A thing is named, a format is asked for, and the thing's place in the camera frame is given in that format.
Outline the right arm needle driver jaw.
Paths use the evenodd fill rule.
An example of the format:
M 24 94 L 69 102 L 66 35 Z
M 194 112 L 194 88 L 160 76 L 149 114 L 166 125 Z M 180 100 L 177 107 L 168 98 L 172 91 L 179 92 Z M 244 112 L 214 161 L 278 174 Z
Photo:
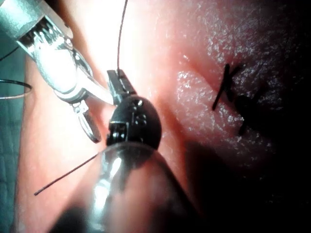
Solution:
M 86 102 L 82 100 L 78 103 L 74 103 L 72 104 L 72 108 L 79 119 L 83 131 L 88 136 L 88 138 L 93 143 L 99 143 L 102 138 L 98 127 L 96 126 L 94 120 L 90 115 L 89 107 L 87 106 Z
M 89 95 L 107 104 L 114 105 L 114 100 L 110 91 L 98 83 L 92 76 L 84 78 L 84 90 Z

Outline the left arm needle driver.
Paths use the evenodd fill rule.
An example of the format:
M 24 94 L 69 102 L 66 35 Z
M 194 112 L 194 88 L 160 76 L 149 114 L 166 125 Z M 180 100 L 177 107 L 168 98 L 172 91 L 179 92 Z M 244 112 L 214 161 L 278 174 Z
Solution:
M 114 110 L 108 125 L 106 145 L 139 142 L 158 149 L 162 128 L 159 115 L 146 98 L 131 95 Z

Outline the left arm needle driver jaw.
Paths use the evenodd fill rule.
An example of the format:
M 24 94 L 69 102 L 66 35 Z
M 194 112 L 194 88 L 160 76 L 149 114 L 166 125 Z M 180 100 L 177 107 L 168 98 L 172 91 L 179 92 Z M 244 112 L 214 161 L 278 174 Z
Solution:
M 118 80 L 121 85 L 120 95 L 123 98 L 137 94 L 137 92 L 135 91 L 134 87 L 132 86 L 131 82 L 129 81 L 128 77 L 126 76 L 126 74 L 122 69 L 120 69 L 118 72 Z
M 121 83 L 119 81 L 118 75 L 115 70 L 108 70 L 107 71 L 108 75 L 108 86 L 110 93 L 112 95 L 113 99 L 113 104 L 114 105 L 119 105 L 119 103 L 122 100 L 122 87 Z

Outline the right arm needle driver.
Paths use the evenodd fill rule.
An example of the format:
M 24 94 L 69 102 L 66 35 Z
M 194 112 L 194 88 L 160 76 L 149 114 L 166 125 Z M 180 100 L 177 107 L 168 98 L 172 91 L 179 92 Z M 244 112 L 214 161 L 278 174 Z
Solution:
M 36 63 L 44 81 L 59 99 L 73 104 L 88 97 L 81 79 L 93 76 L 90 66 L 74 47 L 71 38 L 47 16 L 17 43 Z

